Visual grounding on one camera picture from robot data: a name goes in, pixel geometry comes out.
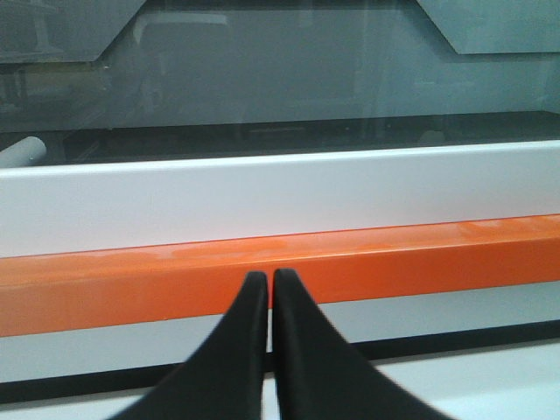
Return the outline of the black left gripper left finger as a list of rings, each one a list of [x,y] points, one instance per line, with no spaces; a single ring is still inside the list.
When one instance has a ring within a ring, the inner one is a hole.
[[[266,275],[246,275],[200,347],[114,419],[259,419],[268,334]]]

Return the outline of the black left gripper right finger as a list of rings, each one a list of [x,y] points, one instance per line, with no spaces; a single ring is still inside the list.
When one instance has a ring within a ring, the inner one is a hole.
[[[443,419],[338,333],[293,269],[273,283],[273,354],[283,419]]]

